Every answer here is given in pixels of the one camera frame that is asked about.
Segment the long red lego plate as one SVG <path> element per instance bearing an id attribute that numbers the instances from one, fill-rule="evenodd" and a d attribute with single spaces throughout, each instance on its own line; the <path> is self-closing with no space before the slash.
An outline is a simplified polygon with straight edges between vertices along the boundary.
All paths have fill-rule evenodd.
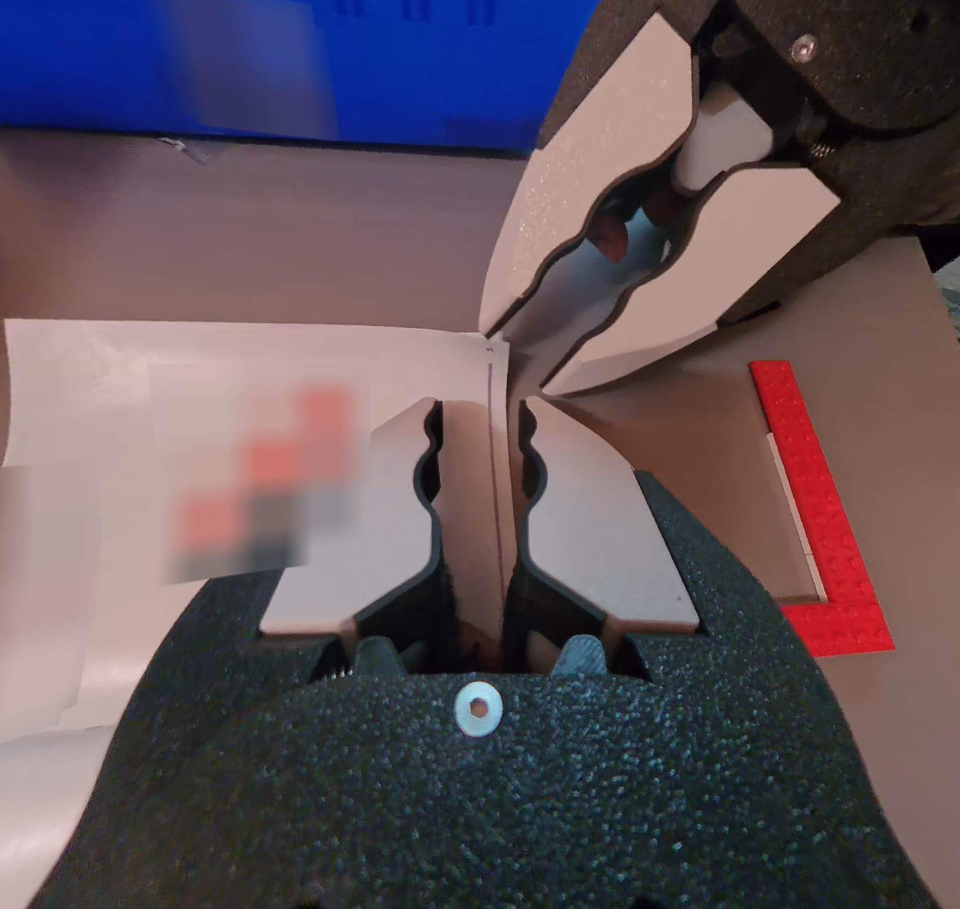
<path id="1" fill-rule="evenodd" d="M 874 587 L 791 363 L 753 361 L 749 369 L 826 603 L 877 610 Z"/>

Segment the lego instruction booklet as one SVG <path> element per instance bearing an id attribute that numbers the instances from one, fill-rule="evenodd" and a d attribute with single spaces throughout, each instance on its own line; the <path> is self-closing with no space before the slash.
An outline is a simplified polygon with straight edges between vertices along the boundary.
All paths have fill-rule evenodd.
<path id="1" fill-rule="evenodd" d="M 199 583 L 163 583 L 152 367 L 308 365 L 366 377 L 378 428 L 423 397 L 443 402 L 436 503 L 459 612 L 499 633 L 517 549 L 507 443 L 509 346 L 478 334 L 359 325 L 12 319 L 9 465 L 96 459 L 102 569 L 76 701 L 31 730 L 114 726 Z"/>

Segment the person's right hand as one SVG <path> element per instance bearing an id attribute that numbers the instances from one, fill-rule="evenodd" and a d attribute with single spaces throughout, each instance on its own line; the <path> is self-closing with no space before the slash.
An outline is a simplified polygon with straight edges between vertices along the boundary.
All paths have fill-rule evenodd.
<path id="1" fill-rule="evenodd" d="M 584 237 L 607 261 L 621 262 L 630 244 L 623 206 L 615 202 L 599 208 L 589 221 Z"/>

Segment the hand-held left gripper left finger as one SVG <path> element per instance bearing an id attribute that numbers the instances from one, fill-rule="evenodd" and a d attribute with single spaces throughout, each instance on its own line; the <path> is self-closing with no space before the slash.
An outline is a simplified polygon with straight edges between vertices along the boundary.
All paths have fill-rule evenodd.
<path id="1" fill-rule="evenodd" d="M 424 397 L 375 428 L 348 528 L 312 538 L 309 562 L 280 576 L 259 630 L 267 637 L 360 633 L 367 610 L 438 561 L 436 514 L 415 478 L 431 453 Z"/>

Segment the clear plastic bag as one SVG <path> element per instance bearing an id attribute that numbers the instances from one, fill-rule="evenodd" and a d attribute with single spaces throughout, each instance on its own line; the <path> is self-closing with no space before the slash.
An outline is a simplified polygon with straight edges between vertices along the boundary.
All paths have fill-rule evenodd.
<path id="1" fill-rule="evenodd" d="M 224 144 L 208 140 L 186 140 L 174 136 L 159 136 L 157 141 L 200 166 L 208 166 L 216 161 L 225 149 Z"/>

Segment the blue divided plastic bin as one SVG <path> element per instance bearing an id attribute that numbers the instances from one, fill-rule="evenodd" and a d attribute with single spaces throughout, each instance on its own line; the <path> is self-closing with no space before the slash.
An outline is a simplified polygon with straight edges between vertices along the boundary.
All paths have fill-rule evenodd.
<path id="1" fill-rule="evenodd" d="M 598 2 L 2 0 L 2 122 L 524 154 Z"/>

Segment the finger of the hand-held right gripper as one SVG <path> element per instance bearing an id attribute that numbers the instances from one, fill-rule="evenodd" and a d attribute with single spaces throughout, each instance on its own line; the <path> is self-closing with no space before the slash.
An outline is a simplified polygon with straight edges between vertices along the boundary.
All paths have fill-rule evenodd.
<path id="1" fill-rule="evenodd" d="M 712 334 L 720 318 L 841 203 L 807 168 L 736 168 L 695 209 L 678 251 L 626 292 L 542 385 L 567 396 L 635 373 Z"/>
<path id="2" fill-rule="evenodd" d="M 486 271 L 477 329 L 493 336 L 575 248 L 603 199 L 667 159 L 690 131 L 690 44 L 656 12 L 522 173 Z"/>

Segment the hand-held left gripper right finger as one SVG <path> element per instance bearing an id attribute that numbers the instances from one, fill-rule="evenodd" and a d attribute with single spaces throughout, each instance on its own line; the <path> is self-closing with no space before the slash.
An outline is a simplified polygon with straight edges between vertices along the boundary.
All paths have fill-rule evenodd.
<path id="1" fill-rule="evenodd" d="M 628 459 L 538 396 L 518 413 L 523 488 L 518 561 L 544 636 L 692 633 L 700 624 Z"/>

